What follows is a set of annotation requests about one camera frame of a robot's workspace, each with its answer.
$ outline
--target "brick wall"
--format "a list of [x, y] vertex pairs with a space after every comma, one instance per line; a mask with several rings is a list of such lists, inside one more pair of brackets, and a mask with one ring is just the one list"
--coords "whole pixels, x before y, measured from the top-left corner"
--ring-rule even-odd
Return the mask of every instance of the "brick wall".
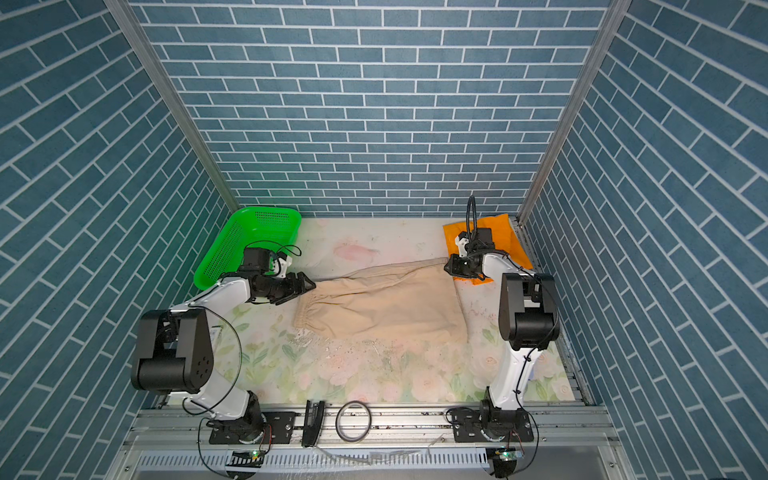
[[0, 478], [90, 478], [227, 212], [101, 0], [0, 10]]
[[461, 216], [518, 210], [609, 0], [256, 3], [131, 2], [239, 201]]
[[531, 217], [638, 478], [768, 478], [767, 25], [634, 0]]

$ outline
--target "floral table surface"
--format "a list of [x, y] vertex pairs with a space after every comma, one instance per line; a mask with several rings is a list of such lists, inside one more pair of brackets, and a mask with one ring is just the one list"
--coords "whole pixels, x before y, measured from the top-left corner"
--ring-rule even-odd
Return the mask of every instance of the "floral table surface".
[[[304, 256], [294, 260], [291, 270], [322, 279], [446, 255], [444, 219], [375, 220], [365, 220], [371, 224], [362, 229], [361, 220], [304, 220], [303, 241], [297, 242]], [[402, 248], [404, 237], [410, 250]], [[456, 289], [468, 327], [466, 344], [327, 339], [293, 327], [296, 302], [240, 305], [225, 315], [243, 346], [237, 386], [255, 392], [262, 403], [474, 402], [495, 377], [505, 348], [497, 324], [500, 286], [457, 281]], [[228, 327], [215, 348], [217, 369], [233, 379], [238, 348]], [[574, 399], [554, 343], [536, 362], [524, 399]]]

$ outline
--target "black mounting plate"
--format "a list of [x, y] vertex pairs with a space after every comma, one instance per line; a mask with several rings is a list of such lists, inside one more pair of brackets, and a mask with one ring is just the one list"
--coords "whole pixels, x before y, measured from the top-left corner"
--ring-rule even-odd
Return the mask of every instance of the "black mounting plate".
[[[285, 445], [290, 443], [293, 434], [293, 420], [296, 418], [295, 412], [263, 412], [266, 418], [266, 431], [272, 426], [272, 445]], [[237, 437], [229, 435], [226, 429], [211, 430], [208, 443], [211, 445], [243, 445], [237, 441]]]
[[[461, 409], [455, 410], [448, 414], [453, 426], [453, 440], [456, 443], [476, 443], [476, 442], [488, 442], [489, 440], [483, 435], [482, 426], [480, 423], [480, 412], [476, 410]], [[520, 442], [533, 442], [533, 430], [531, 430], [531, 420], [528, 417], [528, 413], [520, 412], [516, 419], [515, 431], [520, 435]], [[501, 431], [503, 428], [500, 426], [490, 425], [490, 429], [493, 432]], [[497, 439], [498, 435], [493, 432], [486, 432], [485, 434], [492, 439]], [[513, 435], [509, 438], [510, 432], [507, 432], [499, 442], [506, 442], [507, 440], [517, 442], [518, 439]]]

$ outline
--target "pink stain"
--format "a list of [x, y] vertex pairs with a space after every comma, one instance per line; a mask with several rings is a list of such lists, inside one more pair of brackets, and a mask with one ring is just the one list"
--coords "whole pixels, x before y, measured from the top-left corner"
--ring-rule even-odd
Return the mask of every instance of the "pink stain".
[[379, 254], [379, 251], [361, 247], [360, 245], [348, 245], [343, 243], [333, 249], [333, 254], [344, 260], [349, 260], [350, 262], [370, 265], [373, 263], [373, 258]]

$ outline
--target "brick wallpaper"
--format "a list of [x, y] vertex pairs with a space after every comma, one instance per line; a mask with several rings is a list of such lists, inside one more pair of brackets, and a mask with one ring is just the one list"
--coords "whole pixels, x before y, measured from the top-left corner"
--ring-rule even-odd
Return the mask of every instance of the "brick wallpaper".
[[251, 3], [131, 2], [242, 204], [369, 217], [515, 213], [609, 0]]
[[528, 225], [638, 478], [768, 478], [767, 25], [634, 0]]
[[0, 478], [98, 477], [227, 211], [101, 0], [0, 11]]

